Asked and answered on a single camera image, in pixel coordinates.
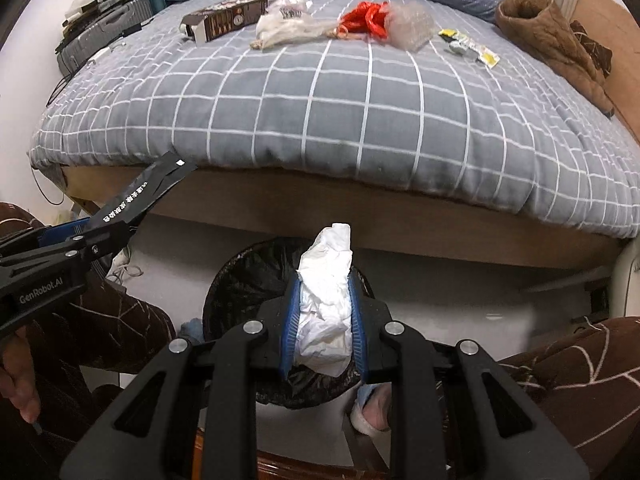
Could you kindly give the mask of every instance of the metal bolt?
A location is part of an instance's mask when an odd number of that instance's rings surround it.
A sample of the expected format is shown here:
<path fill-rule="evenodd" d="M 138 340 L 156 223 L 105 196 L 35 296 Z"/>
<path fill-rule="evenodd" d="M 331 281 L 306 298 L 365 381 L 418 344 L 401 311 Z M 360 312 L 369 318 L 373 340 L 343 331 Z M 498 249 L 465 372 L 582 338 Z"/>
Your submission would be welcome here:
<path fill-rule="evenodd" d="M 402 323 L 398 323 L 397 321 L 389 321 L 385 325 L 385 331 L 391 335 L 400 335 L 404 332 L 404 325 Z"/>
<path fill-rule="evenodd" d="M 257 319 L 252 319 L 251 321 L 247 321 L 242 329 L 248 334 L 257 334 L 262 331 L 262 323 Z"/>
<path fill-rule="evenodd" d="M 475 341 L 471 341 L 471 339 L 465 339 L 464 341 L 460 342 L 460 351 L 463 354 L 476 355 L 479 349 L 480 347 L 478 346 L 478 343 L 476 343 Z"/>
<path fill-rule="evenodd" d="M 174 339 L 169 343 L 169 351 L 174 354 L 179 354 L 184 352 L 189 347 L 189 343 L 187 343 L 184 339 L 178 338 Z"/>

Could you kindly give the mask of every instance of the crumpled tissue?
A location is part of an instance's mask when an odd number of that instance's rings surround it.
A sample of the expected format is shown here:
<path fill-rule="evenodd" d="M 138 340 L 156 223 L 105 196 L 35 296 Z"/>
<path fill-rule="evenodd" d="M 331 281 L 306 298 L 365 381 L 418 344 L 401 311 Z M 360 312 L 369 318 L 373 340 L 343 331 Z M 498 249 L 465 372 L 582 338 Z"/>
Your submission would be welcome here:
<path fill-rule="evenodd" d="M 351 360 L 351 227 L 325 227 L 300 258 L 300 322 L 295 362 L 339 377 Z"/>

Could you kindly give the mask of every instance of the wooden bed frame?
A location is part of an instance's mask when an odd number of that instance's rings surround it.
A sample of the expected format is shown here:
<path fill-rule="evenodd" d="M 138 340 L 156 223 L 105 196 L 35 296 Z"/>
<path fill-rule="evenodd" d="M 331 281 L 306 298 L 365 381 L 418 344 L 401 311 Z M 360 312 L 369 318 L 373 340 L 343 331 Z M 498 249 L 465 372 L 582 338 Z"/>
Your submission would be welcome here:
<path fill-rule="evenodd" d="M 64 167 L 64 191 L 90 209 L 142 169 Z M 281 170 L 197 170 L 154 213 L 308 238 L 332 222 L 347 222 L 356 247 L 511 266 L 591 269 L 612 264 L 623 248 L 615 238 L 522 215 Z"/>

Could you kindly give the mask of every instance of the white floor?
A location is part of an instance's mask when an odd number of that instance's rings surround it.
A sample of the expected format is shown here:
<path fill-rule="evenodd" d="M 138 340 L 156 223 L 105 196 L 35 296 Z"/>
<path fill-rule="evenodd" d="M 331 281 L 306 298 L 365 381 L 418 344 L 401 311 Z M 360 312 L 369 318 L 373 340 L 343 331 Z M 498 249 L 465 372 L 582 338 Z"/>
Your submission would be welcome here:
<path fill-rule="evenodd" d="M 202 316 L 220 267 L 239 250 L 268 238 L 149 215 L 132 240 L 132 263 L 144 275 L 126 282 L 128 293 L 164 309 L 176 326 Z M 501 359 L 566 333 L 571 318 L 590 311 L 580 286 L 540 294 L 520 292 L 558 274 L 354 250 L 353 262 L 394 318 L 426 337 L 449 344 L 478 341 Z M 317 408 L 290 412 L 258 405 L 258 447 L 316 463 L 351 465 L 340 426 L 348 395 Z"/>

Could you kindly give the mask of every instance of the wooden headboard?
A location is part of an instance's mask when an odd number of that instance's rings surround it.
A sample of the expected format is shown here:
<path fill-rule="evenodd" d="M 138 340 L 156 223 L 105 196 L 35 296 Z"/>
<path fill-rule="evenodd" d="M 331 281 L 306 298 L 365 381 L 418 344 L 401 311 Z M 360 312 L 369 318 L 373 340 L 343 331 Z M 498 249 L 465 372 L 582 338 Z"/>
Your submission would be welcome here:
<path fill-rule="evenodd" d="M 582 23 L 590 38 L 613 51 L 604 89 L 618 118 L 640 142 L 640 27 L 613 0 L 578 0 L 573 19 Z"/>

